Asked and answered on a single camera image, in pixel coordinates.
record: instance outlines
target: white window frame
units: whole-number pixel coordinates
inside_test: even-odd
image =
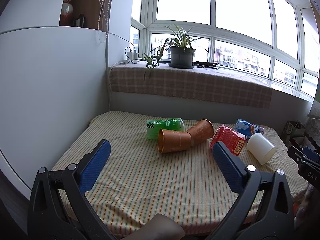
[[[280,83],[284,86],[292,86],[287,85],[283,82],[273,80],[273,72],[275,66],[275,60],[279,60],[288,66],[294,68],[297,73],[294,82],[294,89],[301,91],[302,81],[303,81],[303,73],[308,73],[313,76],[319,77],[319,73],[305,69],[305,39],[304,39],[304,28],[303,28],[303,20],[301,9],[303,8],[311,8],[310,4],[306,4],[303,6],[295,6],[289,0],[285,0],[289,3],[294,10],[296,25],[297,25],[297,37],[298,37],[298,59],[295,59],[291,55],[283,52],[282,50],[277,48],[277,26],[276,26],[276,13],[273,0],[268,0],[270,14],[271,14],[271,32],[272,32],[272,45],[266,44],[262,41],[259,41],[255,38],[246,36],[241,33],[237,33],[230,30],[225,30],[221,28],[216,28],[216,10],[215,10],[215,0],[211,0],[211,24],[201,24],[201,23],[193,23],[193,22],[184,22],[184,21],[171,21],[171,20],[157,20],[157,7],[158,0],[142,0],[141,4],[141,15],[140,22],[131,18],[131,25],[137,28],[140,31],[139,36],[139,57],[143,56],[143,53],[150,54],[151,50],[151,37],[152,34],[172,34],[165,26],[169,26],[171,24],[177,24],[184,29],[189,29],[191,36],[197,36],[202,38],[209,38],[209,54],[208,61],[212,62],[214,59],[214,50],[215,50],[215,41],[224,41],[231,44],[235,44],[244,48],[252,49],[254,51],[260,52],[271,57],[270,61],[270,69],[269,75],[267,77],[262,76],[260,74],[247,72],[240,69],[234,69],[226,66],[220,66],[221,68],[233,69],[234,71],[239,71],[243,73],[247,73],[250,75],[256,75],[261,78],[272,80],[273,82]]]

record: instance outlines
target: white cabinet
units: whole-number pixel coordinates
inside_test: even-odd
[[[0,33],[10,30],[59,26],[63,0],[10,0],[0,16]]]
[[[26,197],[37,170],[107,111],[105,45],[97,30],[75,27],[0,35],[0,168]]]

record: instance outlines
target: bed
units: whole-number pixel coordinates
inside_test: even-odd
[[[86,197],[115,235],[131,234],[157,213],[172,218],[189,235],[212,231],[237,194],[230,190],[212,158],[210,140],[187,151],[160,155],[157,141],[145,138],[147,119],[159,118],[118,111],[95,117],[52,170],[78,163],[101,139],[107,139],[111,143],[111,156]],[[185,129],[196,122],[184,120]],[[308,183],[297,174],[297,165],[287,156],[287,148],[275,130],[265,127],[265,136],[277,146],[267,164],[261,166],[246,146],[239,157],[260,171],[273,173],[277,168],[283,169],[295,200]],[[257,211],[261,197],[259,192],[247,219]],[[61,198],[68,214],[75,219],[64,191]]]

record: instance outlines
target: open shelf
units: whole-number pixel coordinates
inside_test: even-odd
[[[98,29],[98,19],[99,19],[99,13],[100,13],[100,4],[98,0],[71,0],[70,4],[73,7],[71,20],[64,23],[63,18],[60,17],[59,25],[75,26],[75,20],[79,18],[80,14],[83,14],[85,19],[84,28],[95,29],[95,30]],[[101,13],[100,30],[101,30],[102,17],[103,15]]]

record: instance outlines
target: wooden shelf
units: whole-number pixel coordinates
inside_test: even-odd
[[[71,0],[70,4],[73,6],[72,19],[78,19],[80,14],[85,17],[85,28],[88,29],[98,29],[98,19],[100,13],[100,4],[98,0]],[[103,14],[101,12],[100,17],[100,30],[104,30],[105,26],[101,27]],[[67,26],[73,26],[72,22],[67,24]]]

